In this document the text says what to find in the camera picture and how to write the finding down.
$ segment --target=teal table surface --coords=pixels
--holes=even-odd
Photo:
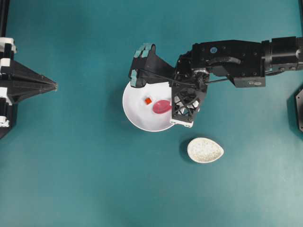
[[[15,60],[59,84],[19,105],[0,141],[1,227],[301,227],[303,72],[210,85],[193,128],[141,131],[122,94],[134,51],[171,65],[191,45],[302,36],[298,0],[12,0]],[[187,143],[224,148],[199,165]]]

